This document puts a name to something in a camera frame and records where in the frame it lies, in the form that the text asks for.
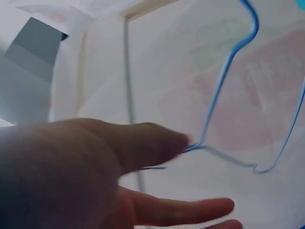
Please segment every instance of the pink pattern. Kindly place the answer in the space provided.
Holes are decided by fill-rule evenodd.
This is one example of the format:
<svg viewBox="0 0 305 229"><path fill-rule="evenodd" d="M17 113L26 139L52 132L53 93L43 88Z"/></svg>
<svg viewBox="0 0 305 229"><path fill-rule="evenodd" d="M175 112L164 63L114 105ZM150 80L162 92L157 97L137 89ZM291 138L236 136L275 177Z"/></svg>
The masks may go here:
<svg viewBox="0 0 305 229"><path fill-rule="evenodd" d="M160 101L164 119L198 139L221 65L177 85ZM246 150L281 140L296 109L305 73L305 31L238 56L224 84L207 142ZM300 114L298 124L304 122Z"/></svg>

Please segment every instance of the wooden frame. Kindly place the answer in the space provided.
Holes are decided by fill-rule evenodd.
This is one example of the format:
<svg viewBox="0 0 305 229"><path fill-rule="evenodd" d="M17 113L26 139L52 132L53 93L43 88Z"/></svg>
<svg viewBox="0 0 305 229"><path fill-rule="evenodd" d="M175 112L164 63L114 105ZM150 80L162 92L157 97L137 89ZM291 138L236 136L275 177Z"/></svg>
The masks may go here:
<svg viewBox="0 0 305 229"><path fill-rule="evenodd" d="M129 21L132 21L176 1L178 0L142 0L142 2L124 10L120 15L124 18L128 18Z"/></svg>

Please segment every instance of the plastic sheet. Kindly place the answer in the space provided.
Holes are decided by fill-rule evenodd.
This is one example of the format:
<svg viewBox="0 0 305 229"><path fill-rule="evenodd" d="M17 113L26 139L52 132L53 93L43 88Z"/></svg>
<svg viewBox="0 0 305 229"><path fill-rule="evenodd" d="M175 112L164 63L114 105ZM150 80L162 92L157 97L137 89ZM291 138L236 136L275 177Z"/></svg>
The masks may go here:
<svg viewBox="0 0 305 229"><path fill-rule="evenodd" d="M217 105L208 144L268 167L282 144L305 74L305 13L294 0L252 1L257 39L235 59ZM197 139L222 62L248 33L235 0L180 0L130 24L136 121L156 122ZM122 20L95 20L61 45L53 118L127 123ZM298 229L305 224L304 108L279 165L263 176L195 151L145 171L150 194L195 200L230 197L245 228ZM132 185L132 178L125 180Z"/></svg>

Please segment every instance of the skin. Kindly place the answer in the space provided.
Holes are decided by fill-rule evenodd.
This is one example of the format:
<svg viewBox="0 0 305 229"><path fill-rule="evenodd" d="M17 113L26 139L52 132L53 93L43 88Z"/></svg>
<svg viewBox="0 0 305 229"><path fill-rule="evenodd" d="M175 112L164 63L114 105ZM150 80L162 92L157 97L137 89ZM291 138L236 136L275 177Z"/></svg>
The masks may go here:
<svg viewBox="0 0 305 229"><path fill-rule="evenodd" d="M155 124L74 119L0 128L0 228L133 229L199 224L230 199L183 202L118 186L120 176L174 159L186 135ZM210 229L241 229L237 220Z"/></svg>

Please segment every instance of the wire hanger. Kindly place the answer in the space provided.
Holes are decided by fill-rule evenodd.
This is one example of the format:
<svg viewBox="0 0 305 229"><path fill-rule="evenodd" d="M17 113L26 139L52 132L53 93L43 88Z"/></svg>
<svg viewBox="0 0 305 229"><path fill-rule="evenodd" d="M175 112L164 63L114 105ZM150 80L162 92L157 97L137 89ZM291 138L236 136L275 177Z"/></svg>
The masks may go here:
<svg viewBox="0 0 305 229"><path fill-rule="evenodd" d="M240 2L243 4L243 6L249 11L251 17L252 17L252 20L253 20L253 24L252 24L252 30L251 32L249 33L248 36L246 36L244 39L240 40L233 48L232 50L230 51L230 53L228 54L227 56L227 59L224 63L224 66L223 66L223 69L220 73L220 76L219 76L219 79L218 79L218 83L217 83L217 86L216 86L216 89L215 89L215 92L214 92L214 95L213 95L213 98L212 98L212 101L211 101L211 105L209 107L209 111L208 111L208 115L207 115L207 118L205 120L205 123L204 123L204 126L203 126L203 132L202 132L202 135L201 135L201 138L199 140L199 142L195 145L191 145L189 146L188 149L185 150L185 152L190 152L190 151L193 151L193 150L197 150L197 149L204 149L210 153L212 153L213 155L225 160L225 161L228 161L230 163L233 163L237 166L240 166L240 167L245 167L245 168L252 168L252 171L254 174L256 175L261 175L261 174L265 174L265 173L268 173L270 171L272 171L275 166L277 165L278 161L280 160L284 150L285 150L285 147L288 143L288 140L291 136L291 133L292 133L292 130L295 126L295 123L296 123L296 120L298 118L298 115L300 113L300 110L301 110L301 106L302 106L302 103L303 103L303 100L304 100L304 95L305 95L305 79L303 81L303 86L302 86L302 89L301 89L301 95L300 95L300 98L299 98L299 102L298 102L298 106L297 106L297 110L296 110L296 113L294 115L294 118L293 118L293 121L292 121L292 125L290 127L290 130L288 132L288 135L284 141L284 144L277 156L277 158L275 159L274 163L266 170L258 170L257 167L258 167L258 164L255 163L255 164L248 164L248 163L245 163L243 161L240 161L234 157L231 157L229 155L226 155L224 154L223 152L221 151L218 151L214 148L212 148L211 146L207 146L207 145L204 145L205 143L205 140L206 140L206 136L207 136L207 133L208 133L208 130L209 130L209 125L211 123L211 118L213 116L213 113L214 113L214 110L215 110L215 107L216 107L216 104L217 104L217 101L219 99L219 95L220 95L220 92L222 90L222 87L224 85L224 81L227 77L227 74L229 72L229 69L231 67L231 64L232 64L232 61L235 57L235 55L242 49L244 48L245 46L247 46L249 43L251 43L254 38L257 36L258 34L258 31L259 31L259 18L258 18L258 15L254 9L254 7L250 4L250 2L248 0L240 0Z"/></svg>
<svg viewBox="0 0 305 229"><path fill-rule="evenodd" d="M220 95L220 92L223 88L223 85L224 85L224 81L228 75L228 72L230 70L230 67L232 65L232 62L233 62L233 59L234 57L236 56L236 54L241 50L243 49L245 46L247 46L249 43L251 43L254 38L257 36L258 34L258 31L259 31L259 27L260 27L260 23L259 23L259 18L258 18L258 15L257 15L257 12L255 10L255 8L251 5L251 3L248 1L248 0L240 0L240 2L243 4L243 6L247 9L247 11L249 12L251 18L252 18L252 29L251 29L251 32L245 37L243 38L242 40L240 40L237 44L235 44L233 46L233 48L231 49L231 51L229 52L225 62L224 62L224 66L223 66L223 69L220 73L220 76L219 76L219 79L218 79L218 82L216 84L216 88L215 88L215 91L214 91L214 95L212 97L212 100L211 100L211 104L210 104L210 107L209 107L209 110L208 110L208 115L207 115L207 118L204 122L204 125L203 125L203 131L202 131L202 135L201 135L201 138L199 139L199 142L197 144L194 144L194 145L190 145L187 149L185 149L185 153L187 152L190 152L190 151L194 151L194 150L198 150L198 149L203 149L203 150L206 150L207 152L227 161L227 162L230 162L232 164L235 164L239 167L244 167L244 168L251 168L252 169L252 172L256 175L261 175L261 174L265 174L265 173L268 173L270 171L272 171L277 163L279 162L284 150L285 150L285 147L288 143L288 140L291 136L291 133L293 131L293 128L295 126L295 123L297 121L297 118L299 116L299 113L300 113L300 110L301 110L301 107L302 107L302 103L303 103L303 100L304 100L304 95L305 95L305 78L304 78L304 81L303 81L303 86L302 86L302 89L301 89L301 95L300 95L300 98L299 98L299 101L298 101L298 105L297 105L297 109L296 109L296 112L295 112L295 115L294 115L294 118L293 118L293 121L292 121L292 125L290 127L290 130L288 132L288 135L282 145L282 148L277 156L277 158L275 159L274 163L266 170L258 170L257 167L258 167L258 164L257 163L246 163L246 162L243 162L241 160L238 160L234 157L231 157L217 149L214 149L213 147L211 146L207 146L205 145L205 140L206 140L206 136L207 136L207 133L208 133L208 130L209 130L209 126L210 126L210 123L211 123L211 119L212 119L212 116L213 116L213 113L214 113L214 110L215 110L215 107L216 107L216 104L217 104L217 101L219 99L219 95ZM130 119L130 123L134 123L134 107L133 107L133 96L132 96L132 85L131 85L131 79L130 79L130 60L129 60L129 45L128 45L128 19L125 18L125 22L124 22L124 63L125 63L125 79L126 79L126 90L127 90L127 101L128 101L128 112L129 112L129 119ZM147 168L144 168L144 170L148 170L148 169L165 169L164 167L147 167Z"/></svg>

